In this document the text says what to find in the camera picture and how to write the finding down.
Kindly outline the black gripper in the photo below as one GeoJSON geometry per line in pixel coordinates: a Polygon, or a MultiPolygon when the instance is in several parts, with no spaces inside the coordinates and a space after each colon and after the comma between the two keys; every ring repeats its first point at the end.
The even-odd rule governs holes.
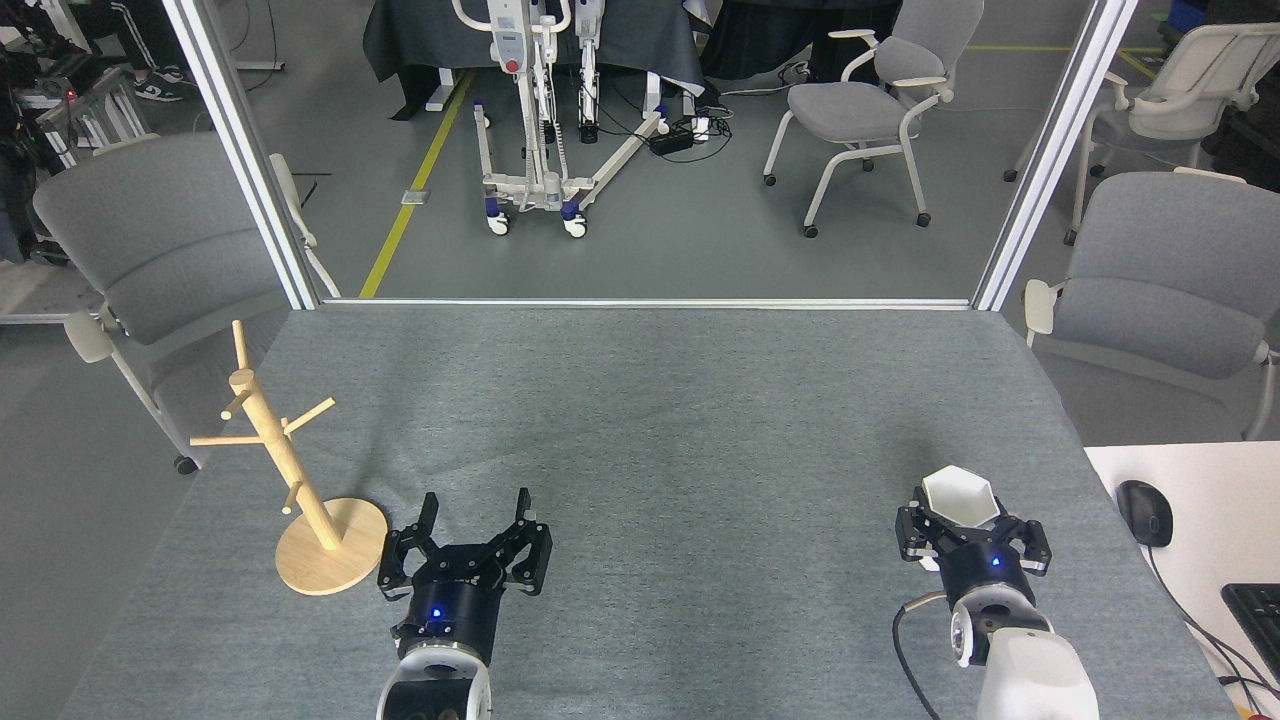
{"type": "Polygon", "coordinates": [[[896,538],[904,561],[934,561],[951,609],[975,588],[992,584],[1010,585],[1036,605],[1025,573],[1044,577],[1052,561],[1042,524],[1016,516],[995,518],[986,543],[961,544],[961,525],[927,487],[915,487],[897,509],[896,538]]]}
{"type": "Polygon", "coordinates": [[[383,544],[378,570],[378,589],[384,600],[406,596],[399,588],[412,585],[410,610],[404,620],[390,629],[401,659],[428,641],[456,643],[475,652],[485,665],[492,664],[497,619],[506,585],[515,583],[527,596],[539,596],[549,566],[553,539],[545,523],[531,510],[529,488],[520,488],[515,520],[490,538],[475,553],[475,566],[452,561],[461,568],[462,578],[438,574],[436,564],[426,562],[412,579],[404,573],[404,560],[411,550],[430,559],[439,546],[433,539],[439,500],[426,492],[416,521],[402,529],[389,529],[383,544]]]}

